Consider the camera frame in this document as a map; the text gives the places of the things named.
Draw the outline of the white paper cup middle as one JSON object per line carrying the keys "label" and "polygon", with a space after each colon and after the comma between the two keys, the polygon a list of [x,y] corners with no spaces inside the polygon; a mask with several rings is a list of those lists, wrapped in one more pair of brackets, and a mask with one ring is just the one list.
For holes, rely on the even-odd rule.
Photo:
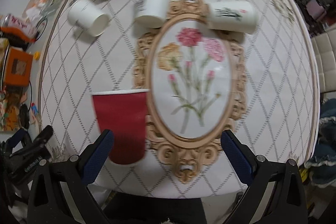
{"label": "white paper cup middle", "polygon": [[170,0],[138,0],[134,20],[146,28],[161,28],[166,21]]}

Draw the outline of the red paper cup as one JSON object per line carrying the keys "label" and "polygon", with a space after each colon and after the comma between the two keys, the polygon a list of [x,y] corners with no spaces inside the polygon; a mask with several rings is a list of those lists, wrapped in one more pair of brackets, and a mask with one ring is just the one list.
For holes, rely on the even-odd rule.
{"label": "red paper cup", "polygon": [[92,93],[92,102],[100,130],[114,135],[110,161],[131,165],[145,156],[146,96],[148,89]]}

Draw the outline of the white paper cup right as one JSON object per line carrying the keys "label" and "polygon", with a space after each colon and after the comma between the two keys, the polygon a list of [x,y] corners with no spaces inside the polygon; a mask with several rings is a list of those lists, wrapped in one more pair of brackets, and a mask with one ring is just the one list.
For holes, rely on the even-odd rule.
{"label": "white paper cup right", "polygon": [[253,34],[259,16],[254,5],[247,1],[225,1],[209,3],[208,26],[212,30],[233,31]]}

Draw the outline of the small blue red packet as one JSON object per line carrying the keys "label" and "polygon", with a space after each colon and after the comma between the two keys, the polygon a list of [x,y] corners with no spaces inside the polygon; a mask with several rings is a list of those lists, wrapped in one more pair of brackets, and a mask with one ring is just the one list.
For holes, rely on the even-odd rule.
{"label": "small blue red packet", "polygon": [[41,118],[38,108],[36,107],[34,103],[31,103],[31,111],[36,120]]}

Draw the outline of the floral patterned table mat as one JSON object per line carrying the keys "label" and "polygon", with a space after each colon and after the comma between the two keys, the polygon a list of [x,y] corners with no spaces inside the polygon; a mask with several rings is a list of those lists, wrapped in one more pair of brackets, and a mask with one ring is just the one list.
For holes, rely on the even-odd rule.
{"label": "floral patterned table mat", "polygon": [[[294,0],[170,0],[161,28],[135,22],[138,0],[90,0],[110,16],[93,37],[68,22],[64,0],[39,76],[42,126],[54,161],[79,154],[100,130],[92,93],[148,89],[145,156],[105,163],[96,184],[161,198],[244,189],[221,148],[230,129],[255,154],[303,164],[313,155],[319,86],[313,46]],[[247,1],[256,31],[212,30],[209,3]]]}

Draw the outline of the white paper cup left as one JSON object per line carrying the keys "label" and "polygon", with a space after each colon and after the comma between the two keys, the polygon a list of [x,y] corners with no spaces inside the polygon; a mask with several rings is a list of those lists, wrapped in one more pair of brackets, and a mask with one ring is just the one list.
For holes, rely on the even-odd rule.
{"label": "white paper cup left", "polygon": [[68,22],[81,27],[93,37],[100,36],[108,27],[110,16],[90,0],[76,1],[68,11]]}

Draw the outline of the orange gift box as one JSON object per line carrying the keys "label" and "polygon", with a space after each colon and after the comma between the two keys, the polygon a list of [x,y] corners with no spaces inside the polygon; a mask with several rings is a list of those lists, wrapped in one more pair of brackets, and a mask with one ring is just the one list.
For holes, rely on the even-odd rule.
{"label": "orange gift box", "polygon": [[9,47],[5,58],[3,83],[5,86],[25,88],[30,82],[33,55]]}

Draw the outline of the white padded chair right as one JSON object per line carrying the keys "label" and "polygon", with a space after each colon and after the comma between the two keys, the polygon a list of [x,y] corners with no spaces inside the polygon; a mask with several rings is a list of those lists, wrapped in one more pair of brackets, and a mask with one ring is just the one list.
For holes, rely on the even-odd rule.
{"label": "white padded chair right", "polygon": [[311,38],[318,67],[321,93],[335,92],[336,86],[336,29],[335,24],[324,33]]}

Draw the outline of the yellow bottle cap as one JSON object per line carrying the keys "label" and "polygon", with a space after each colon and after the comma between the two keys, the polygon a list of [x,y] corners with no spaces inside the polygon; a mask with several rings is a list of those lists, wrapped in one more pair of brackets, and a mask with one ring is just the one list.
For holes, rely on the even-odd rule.
{"label": "yellow bottle cap", "polygon": [[41,53],[39,51],[36,51],[33,55],[34,60],[38,61],[41,57]]}

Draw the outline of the pink suitcase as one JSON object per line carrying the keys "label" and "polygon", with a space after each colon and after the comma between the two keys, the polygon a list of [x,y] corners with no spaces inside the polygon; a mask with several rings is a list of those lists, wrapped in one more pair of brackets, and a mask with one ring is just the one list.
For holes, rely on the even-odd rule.
{"label": "pink suitcase", "polygon": [[325,8],[320,5],[320,3],[317,0],[310,0],[306,4],[306,9],[309,15],[314,19],[317,20],[325,13]]}

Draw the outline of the white paper cup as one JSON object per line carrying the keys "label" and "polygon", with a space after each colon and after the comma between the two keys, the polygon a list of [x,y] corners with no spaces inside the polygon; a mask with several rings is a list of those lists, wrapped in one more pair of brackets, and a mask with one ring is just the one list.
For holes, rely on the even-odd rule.
{"label": "white paper cup", "polygon": [[212,30],[233,31],[253,34],[259,16],[254,5],[247,1],[225,1],[209,3],[208,26]]}
{"label": "white paper cup", "polygon": [[100,36],[108,27],[110,16],[90,0],[76,1],[68,11],[68,22],[81,27],[93,37]]}
{"label": "white paper cup", "polygon": [[166,21],[170,0],[138,0],[134,20],[146,28],[161,28]]}

